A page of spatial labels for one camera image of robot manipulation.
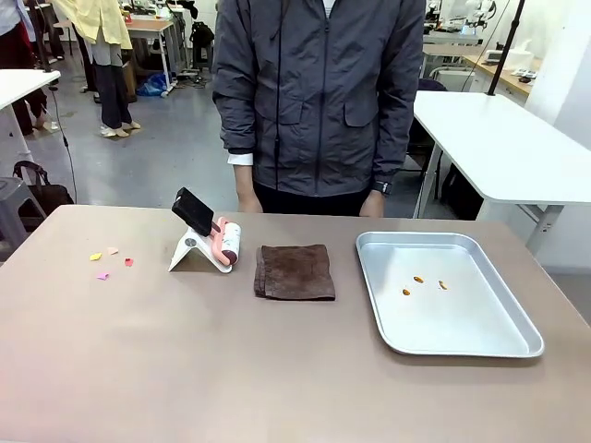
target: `white shoes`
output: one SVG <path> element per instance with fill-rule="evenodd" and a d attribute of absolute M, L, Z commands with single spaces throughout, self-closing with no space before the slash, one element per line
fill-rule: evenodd
<path fill-rule="evenodd" d="M 132 131 L 134 129 L 141 129 L 141 125 L 138 122 L 123 123 L 121 126 L 124 131 Z"/>
<path fill-rule="evenodd" d="M 118 127 L 117 129 L 112 129 L 109 126 L 101 125 L 101 135 L 105 138 L 110 137 L 129 137 L 129 134 L 123 130 L 123 127 Z"/>

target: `stool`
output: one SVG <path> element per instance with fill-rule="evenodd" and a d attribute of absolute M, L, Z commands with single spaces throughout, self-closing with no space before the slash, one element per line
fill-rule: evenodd
<path fill-rule="evenodd" d="M 25 182 L 19 178 L 0 177 L 0 233 L 10 244 L 12 252 L 27 239 L 27 231 L 18 216 L 18 210 L 28 201 L 43 219 L 47 218 Z"/>

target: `brown towel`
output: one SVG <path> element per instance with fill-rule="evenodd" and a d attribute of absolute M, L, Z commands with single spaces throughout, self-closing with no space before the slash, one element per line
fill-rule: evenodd
<path fill-rule="evenodd" d="M 257 251 L 255 295 L 270 300 L 335 300 L 325 245 L 262 246 Z"/>

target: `aluminum baking tray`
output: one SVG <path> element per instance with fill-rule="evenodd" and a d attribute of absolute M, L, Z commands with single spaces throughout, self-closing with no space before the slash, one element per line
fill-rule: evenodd
<path fill-rule="evenodd" d="M 395 351 L 501 358 L 544 352 L 536 327 L 472 238 L 362 233 L 356 246 L 378 329 Z"/>

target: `cable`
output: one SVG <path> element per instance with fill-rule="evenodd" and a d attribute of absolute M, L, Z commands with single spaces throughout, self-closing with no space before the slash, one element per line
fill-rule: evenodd
<path fill-rule="evenodd" d="M 497 28 L 499 27 L 499 24 L 501 23 L 502 18 L 505 16 L 505 12 L 507 11 L 507 7 L 509 6 L 510 3 L 511 3 L 511 0 L 507 0 L 507 3 L 505 4 L 505 8 L 502 10 L 501 16 L 499 17 L 499 20 L 497 21 L 497 24 L 495 25 L 495 29 L 492 30 L 492 32 L 490 33 L 490 37 L 488 37 L 487 44 L 484 45 L 484 47 L 482 48 L 482 52 L 478 56 L 478 59 L 476 60 L 476 62 L 472 66 L 472 69 L 470 69 L 470 72 L 468 73 L 468 76 L 465 78 L 464 85 L 462 86 L 462 90 L 460 92 L 464 92 L 465 85 L 468 84 L 468 80 L 470 79 L 470 77 L 474 73 L 474 71 L 476 69 L 476 65 L 478 65 L 478 63 L 480 62 L 480 59 L 482 58 L 482 56 L 484 55 L 484 53 L 487 51 L 488 45 L 490 44 L 490 41 L 494 37 L 495 32 L 497 31 Z"/>
<path fill-rule="evenodd" d="M 52 92 L 52 96 L 54 97 L 54 104 L 55 104 L 55 118 L 57 118 L 57 124 L 59 125 L 59 130 L 62 133 L 62 139 L 64 140 L 64 146 L 66 147 L 67 157 L 70 160 L 70 170 L 72 171 L 72 184 L 74 185 L 74 203 L 78 204 L 78 189 L 76 187 L 76 176 L 74 174 L 74 163 L 72 162 L 72 153 L 70 152 L 70 147 L 67 143 L 66 134 L 64 134 L 64 128 L 62 127 L 62 122 L 59 119 L 59 109 L 57 108 L 57 99 L 55 97 L 56 87 L 50 86 L 49 90 Z"/>

